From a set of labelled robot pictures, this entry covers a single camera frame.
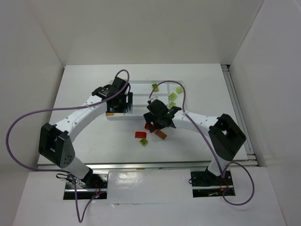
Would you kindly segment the red rectangular lego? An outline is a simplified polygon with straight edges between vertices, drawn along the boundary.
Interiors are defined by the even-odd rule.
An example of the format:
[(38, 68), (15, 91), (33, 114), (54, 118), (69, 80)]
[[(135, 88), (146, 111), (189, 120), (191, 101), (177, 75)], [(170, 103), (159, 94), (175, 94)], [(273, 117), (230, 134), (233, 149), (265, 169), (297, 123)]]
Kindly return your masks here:
[(154, 124), (145, 124), (145, 126), (144, 126), (144, 128), (146, 129), (146, 130), (148, 130), (150, 133), (152, 133), (152, 132), (154, 132), (154, 131), (156, 131), (156, 127), (155, 127), (155, 125)]

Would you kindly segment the brown lego plate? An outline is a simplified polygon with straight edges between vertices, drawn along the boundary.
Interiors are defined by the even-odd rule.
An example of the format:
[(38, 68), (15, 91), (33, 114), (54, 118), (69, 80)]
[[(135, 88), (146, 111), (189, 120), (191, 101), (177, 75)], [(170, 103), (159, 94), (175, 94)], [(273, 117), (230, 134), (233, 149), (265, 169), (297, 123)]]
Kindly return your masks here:
[(155, 135), (158, 136), (159, 138), (161, 138), (162, 140), (165, 140), (167, 137), (167, 135), (164, 132), (162, 132), (161, 130), (156, 130)]

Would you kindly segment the red curved lego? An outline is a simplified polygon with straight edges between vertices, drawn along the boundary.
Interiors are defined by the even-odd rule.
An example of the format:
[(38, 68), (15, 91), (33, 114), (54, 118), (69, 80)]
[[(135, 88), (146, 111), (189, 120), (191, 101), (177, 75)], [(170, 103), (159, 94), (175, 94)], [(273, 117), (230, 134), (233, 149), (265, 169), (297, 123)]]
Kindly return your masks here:
[(143, 131), (137, 131), (135, 132), (135, 138), (146, 138), (147, 137), (147, 133), (146, 132), (143, 132)]

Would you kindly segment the light green lego block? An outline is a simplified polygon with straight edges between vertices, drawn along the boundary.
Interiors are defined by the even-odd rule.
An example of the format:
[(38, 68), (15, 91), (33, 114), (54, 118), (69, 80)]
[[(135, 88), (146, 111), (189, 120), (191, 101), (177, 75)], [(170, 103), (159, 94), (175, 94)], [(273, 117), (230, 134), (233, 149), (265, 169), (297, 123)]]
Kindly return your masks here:
[(169, 95), (169, 97), (168, 97), (168, 99), (169, 99), (170, 101), (174, 101), (176, 98), (177, 98), (177, 95), (176, 95), (174, 92), (171, 93), (171, 94)]

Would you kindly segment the small green lego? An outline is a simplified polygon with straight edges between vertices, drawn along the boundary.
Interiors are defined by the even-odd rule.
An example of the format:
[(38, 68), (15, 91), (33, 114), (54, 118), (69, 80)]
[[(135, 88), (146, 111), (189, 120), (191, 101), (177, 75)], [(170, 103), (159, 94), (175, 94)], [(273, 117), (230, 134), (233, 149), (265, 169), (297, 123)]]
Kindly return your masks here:
[(142, 146), (146, 146), (146, 145), (148, 144), (148, 140), (145, 139), (145, 138), (142, 138), (142, 139), (140, 140), (140, 144), (141, 144)]

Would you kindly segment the light green tall lego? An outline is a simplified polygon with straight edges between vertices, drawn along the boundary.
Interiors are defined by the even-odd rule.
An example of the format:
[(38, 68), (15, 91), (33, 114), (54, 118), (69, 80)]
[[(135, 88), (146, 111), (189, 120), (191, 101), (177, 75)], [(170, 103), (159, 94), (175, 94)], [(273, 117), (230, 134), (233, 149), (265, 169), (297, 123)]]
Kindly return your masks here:
[(181, 93), (183, 93), (184, 92), (184, 88), (182, 87), (182, 86), (177, 86), (176, 87), (176, 93), (177, 94), (181, 94)]

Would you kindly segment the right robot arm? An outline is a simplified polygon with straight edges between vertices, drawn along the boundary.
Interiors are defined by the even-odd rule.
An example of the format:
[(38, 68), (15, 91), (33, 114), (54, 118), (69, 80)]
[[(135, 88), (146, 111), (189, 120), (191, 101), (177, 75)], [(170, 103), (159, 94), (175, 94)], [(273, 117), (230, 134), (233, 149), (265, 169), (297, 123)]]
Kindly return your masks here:
[(154, 128), (169, 127), (200, 133), (213, 155), (207, 171), (216, 177), (225, 176), (229, 164), (246, 141), (245, 134), (228, 114), (213, 117), (189, 113), (177, 106), (168, 109), (158, 99), (149, 100), (147, 109), (149, 112), (143, 116), (151, 133)]

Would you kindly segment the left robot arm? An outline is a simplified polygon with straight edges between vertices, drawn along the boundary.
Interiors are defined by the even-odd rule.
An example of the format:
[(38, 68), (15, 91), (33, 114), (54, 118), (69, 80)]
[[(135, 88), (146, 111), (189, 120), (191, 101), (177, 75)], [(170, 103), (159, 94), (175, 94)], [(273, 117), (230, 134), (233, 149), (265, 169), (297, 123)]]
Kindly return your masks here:
[(44, 124), (40, 130), (40, 155), (71, 173), (86, 187), (102, 184), (101, 178), (76, 157), (73, 142), (98, 116), (130, 110), (133, 94), (127, 92), (129, 86), (126, 80), (115, 77), (112, 84), (95, 89), (82, 107), (65, 119), (53, 125)]

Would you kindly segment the light green lego in tray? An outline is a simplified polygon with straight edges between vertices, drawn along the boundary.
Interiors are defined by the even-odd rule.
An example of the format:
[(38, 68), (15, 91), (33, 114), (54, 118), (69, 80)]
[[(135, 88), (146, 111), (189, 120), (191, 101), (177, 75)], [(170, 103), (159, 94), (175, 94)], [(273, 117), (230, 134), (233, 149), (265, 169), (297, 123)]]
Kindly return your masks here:
[(175, 102), (171, 101), (171, 102), (169, 103), (169, 108), (172, 108), (173, 106), (177, 106), (177, 104), (176, 104)]

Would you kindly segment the front aluminium rail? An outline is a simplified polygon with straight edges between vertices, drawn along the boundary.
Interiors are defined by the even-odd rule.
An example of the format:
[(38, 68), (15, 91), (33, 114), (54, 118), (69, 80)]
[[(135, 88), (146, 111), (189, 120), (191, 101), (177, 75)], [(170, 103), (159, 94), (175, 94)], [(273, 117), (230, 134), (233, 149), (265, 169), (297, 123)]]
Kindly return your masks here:
[[(257, 160), (246, 160), (238, 161), (243, 166), (247, 167), (257, 167)], [(87, 166), (93, 170), (129, 170), (129, 169), (171, 169), (171, 168), (203, 168), (207, 167), (209, 162), (158, 162), (158, 163), (128, 163), (128, 164), (88, 164)], [(56, 165), (39, 165), (39, 169), (43, 170), (56, 170), (58, 167)]]

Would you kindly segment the aluminium rail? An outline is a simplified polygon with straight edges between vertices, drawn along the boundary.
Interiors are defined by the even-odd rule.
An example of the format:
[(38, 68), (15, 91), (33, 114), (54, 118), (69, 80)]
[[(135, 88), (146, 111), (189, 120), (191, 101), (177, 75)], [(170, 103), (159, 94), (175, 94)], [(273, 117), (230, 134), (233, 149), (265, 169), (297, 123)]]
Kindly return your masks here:
[(228, 92), (229, 92), (229, 95), (230, 95), (230, 98), (232, 101), (232, 105), (234, 108), (235, 116), (238, 121), (238, 125), (246, 136), (246, 141), (244, 144), (245, 150), (246, 150), (246, 155), (247, 155), (249, 161), (257, 161), (229, 68), (230, 68), (230, 65), (221, 65), (222, 73), (225, 78), (225, 82), (226, 82)]
[[(243, 166), (247, 167), (257, 167), (257, 160), (246, 160), (238, 161)], [(88, 164), (87, 166), (93, 170), (129, 170), (129, 169), (171, 169), (171, 168), (203, 168), (207, 167), (209, 162), (158, 162), (158, 163), (128, 163), (128, 164)], [(56, 170), (58, 167), (56, 165), (39, 165), (39, 169), (43, 170)]]

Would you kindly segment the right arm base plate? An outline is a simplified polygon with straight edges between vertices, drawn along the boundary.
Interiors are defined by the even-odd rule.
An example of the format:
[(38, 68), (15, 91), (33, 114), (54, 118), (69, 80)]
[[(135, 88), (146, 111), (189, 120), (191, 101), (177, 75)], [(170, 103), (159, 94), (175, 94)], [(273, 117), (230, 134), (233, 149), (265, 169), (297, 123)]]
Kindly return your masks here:
[(192, 186), (194, 198), (235, 196), (235, 189), (230, 171), (226, 171), (225, 177), (215, 176), (208, 171), (192, 171), (188, 181)]

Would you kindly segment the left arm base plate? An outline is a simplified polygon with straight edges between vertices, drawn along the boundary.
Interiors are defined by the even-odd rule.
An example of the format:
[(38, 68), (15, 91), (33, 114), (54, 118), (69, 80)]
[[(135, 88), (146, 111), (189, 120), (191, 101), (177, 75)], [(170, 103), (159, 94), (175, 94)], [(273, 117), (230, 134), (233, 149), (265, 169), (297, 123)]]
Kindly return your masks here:
[(88, 185), (79, 181), (77, 178), (75, 178), (76, 183), (74, 183), (68, 174), (57, 173), (56, 178), (65, 181), (64, 200), (75, 200), (74, 186), (76, 186), (79, 200), (90, 200), (93, 196), (95, 196), (96, 200), (107, 199), (108, 173), (95, 174), (92, 178), (92, 182)]

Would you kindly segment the right side aluminium rail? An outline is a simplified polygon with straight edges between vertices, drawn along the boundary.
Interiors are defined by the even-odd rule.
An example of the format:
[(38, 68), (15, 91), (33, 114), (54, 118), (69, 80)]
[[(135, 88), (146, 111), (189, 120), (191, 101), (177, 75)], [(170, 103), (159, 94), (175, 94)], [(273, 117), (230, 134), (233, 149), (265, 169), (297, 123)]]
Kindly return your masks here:
[(221, 65), (222, 73), (225, 78), (225, 82), (226, 82), (228, 92), (229, 92), (229, 95), (230, 95), (230, 98), (232, 101), (232, 105), (234, 108), (235, 116), (238, 121), (238, 125), (246, 136), (246, 141), (244, 144), (245, 150), (246, 150), (246, 155), (247, 155), (249, 161), (257, 161), (229, 68), (230, 68), (230, 65)]

